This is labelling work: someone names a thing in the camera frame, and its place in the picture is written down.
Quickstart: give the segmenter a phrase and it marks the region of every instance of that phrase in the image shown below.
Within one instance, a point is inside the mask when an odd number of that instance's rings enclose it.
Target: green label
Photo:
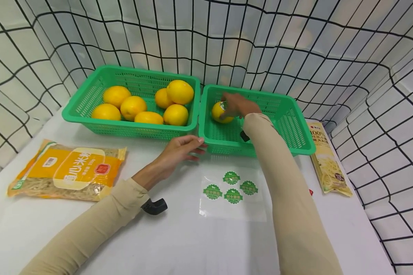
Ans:
[[[220,107],[222,108],[222,110],[226,110],[226,107],[228,106],[228,102],[226,102],[226,101],[221,101],[220,102]]]
[[[203,189],[203,193],[212,200],[217,199],[218,197],[222,196],[222,192],[220,191],[219,187],[214,184],[208,185],[205,189]]]
[[[12,187],[12,190],[20,189],[23,186],[23,183],[24,183],[24,180],[19,180],[18,182],[16,182],[16,185]]]
[[[242,191],[247,195],[253,195],[259,192],[255,184],[250,180],[243,182],[242,185],[240,186],[240,189],[242,189]]]
[[[229,189],[224,195],[224,198],[232,204],[239,203],[243,200],[243,196],[239,193],[237,189],[234,188]]]
[[[239,180],[240,177],[233,171],[226,172],[225,176],[223,177],[223,181],[231,185],[236,184]]]

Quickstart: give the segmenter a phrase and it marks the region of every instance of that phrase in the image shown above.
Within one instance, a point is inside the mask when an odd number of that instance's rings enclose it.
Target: pasta package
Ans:
[[[97,202],[110,194],[126,150],[67,147],[45,139],[7,195]]]
[[[308,122],[307,124],[317,148],[311,155],[311,160],[323,193],[334,191],[351,197],[352,191],[347,186],[343,172],[329,146],[323,124],[320,122]]]

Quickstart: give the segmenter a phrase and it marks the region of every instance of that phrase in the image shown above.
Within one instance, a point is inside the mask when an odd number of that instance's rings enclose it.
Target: plastic basket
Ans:
[[[154,102],[154,94],[175,79],[189,83],[194,89],[194,99],[186,107],[189,118],[186,126],[155,125],[126,121],[91,118],[93,109],[102,104],[104,91],[111,86],[126,87],[132,95],[142,97],[148,111],[163,115],[164,109]],[[153,139],[171,139],[192,133],[197,127],[200,105],[200,81],[192,76],[163,73],[119,66],[101,66],[81,85],[62,112],[65,121],[81,123],[96,134]]]
[[[199,135],[204,137],[207,150],[213,154],[255,157],[251,141],[240,136],[243,119],[235,118],[229,124],[220,124],[211,117],[213,105],[223,92],[239,93],[256,102],[283,137],[293,156],[315,153],[315,144],[297,102],[287,95],[271,94],[234,87],[207,85],[203,88],[199,116]]]

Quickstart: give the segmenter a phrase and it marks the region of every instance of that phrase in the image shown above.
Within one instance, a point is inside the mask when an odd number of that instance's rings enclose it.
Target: white tabletop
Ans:
[[[133,175],[153,160],[165,142],[99,136],[58,112],[0,173],[0,274],[18,274],[65,225],[93,202],[36,197],[6,197],[6,189],[35,155],[42,139],[69,146],[128,147],[120,177]],[[295,157],[345,275],[394,274],[357,198],[323,195],[309,157]],[[104,243],[79,270],[80,274],[237,274],[278,275],[272,206],[266,182],[260,189],[267,222],[203,217],[199,214],[202,171],[212,162],[224,167],[252,167],[256,159],[206,156],[161,182],[150,195],[163,197],[168,210],[158,216],[140,213]]]

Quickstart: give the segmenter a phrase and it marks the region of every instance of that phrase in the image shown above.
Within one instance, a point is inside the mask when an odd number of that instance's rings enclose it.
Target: clear plastic sheet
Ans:
[[[232,220],[267,220],[259,171],[234,167],[216,167],[205,171],[200,190],[199,214]]]

